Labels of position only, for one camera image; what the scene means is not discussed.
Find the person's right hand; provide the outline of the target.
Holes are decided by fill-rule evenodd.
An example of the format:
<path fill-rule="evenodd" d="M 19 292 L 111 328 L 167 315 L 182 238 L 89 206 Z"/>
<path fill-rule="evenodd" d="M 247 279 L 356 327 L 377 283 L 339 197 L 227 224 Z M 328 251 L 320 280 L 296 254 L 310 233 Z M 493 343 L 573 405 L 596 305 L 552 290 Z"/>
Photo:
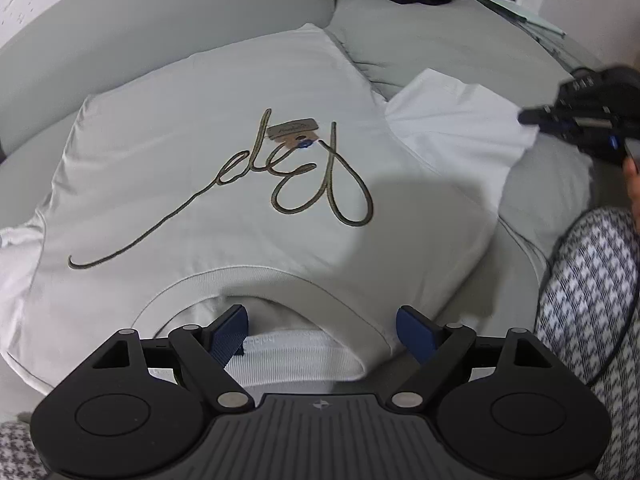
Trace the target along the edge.
<path fill-rule="evenodd" d="M 634 227 L 637 233 L 640 233 L 640 174 L 636 161 L 630 156 L 625 159 L 623 172 L 631 204 L 631 214 L 634 218 Z"/>

